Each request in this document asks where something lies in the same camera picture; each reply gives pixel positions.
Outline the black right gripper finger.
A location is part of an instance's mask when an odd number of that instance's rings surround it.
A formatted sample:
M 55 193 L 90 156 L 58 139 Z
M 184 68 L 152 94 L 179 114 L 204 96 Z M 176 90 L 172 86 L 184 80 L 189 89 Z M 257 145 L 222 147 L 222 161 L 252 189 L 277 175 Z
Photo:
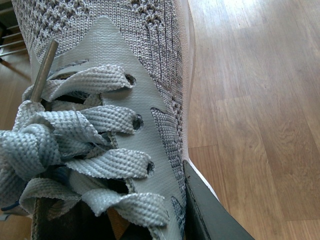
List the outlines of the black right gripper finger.
M 252 240 L 220 203 L 211 185 L 190 160 L 183 161 L 187 240 Z

